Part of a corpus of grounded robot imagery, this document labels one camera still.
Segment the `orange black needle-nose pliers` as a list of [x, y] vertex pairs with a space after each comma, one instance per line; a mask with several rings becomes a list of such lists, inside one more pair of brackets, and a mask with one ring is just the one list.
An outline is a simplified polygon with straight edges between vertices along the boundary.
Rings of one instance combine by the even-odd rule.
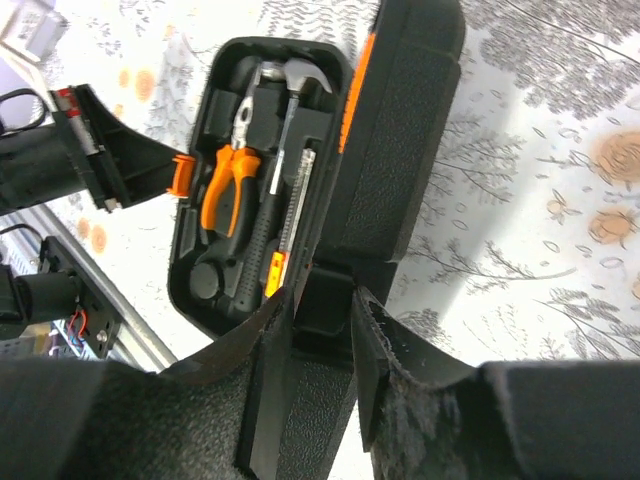
[[254, 95], [260, 84], [261, 68], [252, 74], [244, 98], [233, 118], [230, 142], [216, 152], [216, 165], [201, 205], [200, 225], [206, 231], [216, 229], [219, 203], [233, 186], [233, 205], [226, 231], [229, 257], [240, 253], [251, 230], [257, 200], [258, 153], [247, 146], [247, 132], [254, 112]]

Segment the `orange utility knife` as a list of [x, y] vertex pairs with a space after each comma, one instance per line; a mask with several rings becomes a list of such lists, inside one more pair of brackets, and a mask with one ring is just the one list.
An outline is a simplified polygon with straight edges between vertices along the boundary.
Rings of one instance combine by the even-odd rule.
[[264, 295], [271, 297], [284, 283], [288, 263], [302, 214], [308, 185], [316, 159], [312, 148], [302, 151], [278, 248], [274, 251], [266, 279]]

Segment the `dark green tool case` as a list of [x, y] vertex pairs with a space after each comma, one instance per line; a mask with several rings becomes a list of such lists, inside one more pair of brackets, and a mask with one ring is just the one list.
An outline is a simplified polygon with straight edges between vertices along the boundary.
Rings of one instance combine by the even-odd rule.
[[[324, 479], [332, 468], [358, 395], [353, 295], [388, 297], [458, 85], [464, 34], [456, 1], [384, 1], [357, 66], [331, 44], [258, 36], [231, 39], [213, 61], [173, 179], [168, 293], [213, 342], [289, 293], [258, 346], [236, 455], [242, 479]], [[233, 186], [215, 230], [201, 227], [201, 205], [257, 67], [247, 146], [261, 159], [258, 205], [229, 257]], [[305, 148], [316, 159], [293, 250], [283, 285], [266, 298]]]

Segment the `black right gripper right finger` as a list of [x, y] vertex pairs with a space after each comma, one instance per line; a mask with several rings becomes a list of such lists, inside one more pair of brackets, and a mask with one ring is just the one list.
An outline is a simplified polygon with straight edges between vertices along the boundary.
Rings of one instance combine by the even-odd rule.
[[378, 479], [635, 479], [635, 361], [470, 366], [391, 317], [352, 303], [364, 450]]

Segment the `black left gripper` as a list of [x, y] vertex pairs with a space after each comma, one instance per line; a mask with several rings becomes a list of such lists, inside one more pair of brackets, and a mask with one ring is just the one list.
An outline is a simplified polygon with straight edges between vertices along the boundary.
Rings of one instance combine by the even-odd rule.
[[87, 84], [52, 94], [55, 111], [31, 88], [1, 95], [3, 104], [30, 96], [42, 107], [28, 124], [1, 124], [3, 215], [84, 189], [98, 208], [109, 200], [128, 208], [172, 186], [180, 151], [126, 126]]

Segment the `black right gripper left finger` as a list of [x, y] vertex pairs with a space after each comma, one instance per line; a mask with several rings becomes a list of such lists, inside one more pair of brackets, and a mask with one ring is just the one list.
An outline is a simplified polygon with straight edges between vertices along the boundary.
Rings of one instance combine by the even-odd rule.
[[236, 455], [258, 346], [288, 309], [274, 294], [162, 373], [113, 361], [1, 365], [5, 479], [242, 479]]

